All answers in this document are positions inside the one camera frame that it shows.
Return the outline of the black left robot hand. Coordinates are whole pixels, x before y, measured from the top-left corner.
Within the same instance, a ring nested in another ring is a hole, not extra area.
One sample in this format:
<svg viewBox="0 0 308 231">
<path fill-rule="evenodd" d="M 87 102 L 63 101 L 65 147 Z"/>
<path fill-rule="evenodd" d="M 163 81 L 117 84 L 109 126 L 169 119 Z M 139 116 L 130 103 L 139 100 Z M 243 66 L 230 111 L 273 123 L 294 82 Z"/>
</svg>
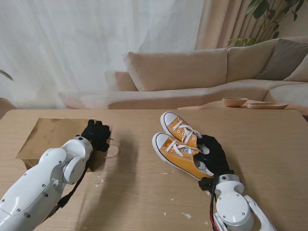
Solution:
<svg viewBox="0 0 308 231">
<path fill-rule="evenodd" d="M 88 121 L 87 127 L 81 133 L 81 137 L 87 139 L 93 147 L 94 151 L 107 152 L 110 145 L 107 143 L 111 136 L 110 127 L 104 125 L 102 121 Z"/>
</svg>

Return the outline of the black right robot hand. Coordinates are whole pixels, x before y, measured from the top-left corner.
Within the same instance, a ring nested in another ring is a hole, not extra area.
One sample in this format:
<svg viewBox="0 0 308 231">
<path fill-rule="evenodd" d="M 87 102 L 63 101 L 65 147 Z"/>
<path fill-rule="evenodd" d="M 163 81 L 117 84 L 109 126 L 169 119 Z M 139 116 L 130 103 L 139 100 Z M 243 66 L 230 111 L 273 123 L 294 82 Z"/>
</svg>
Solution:
<svg viewBox="0 0 308 231">
<path fill-rule="evenodd" d="M 215 137 L 202 135 L 201 138 L 197 139 L 197 145 L 198 147 L 204 145 L 209 149 L 209 153 L 198 152 L 193 157 L 194 161 L 202 163 L 202 166 L 206 167 L 214 175 L 220 176 L 234 173 L 233 170 L 230 170 L 225 152 Z"/>
</svg>

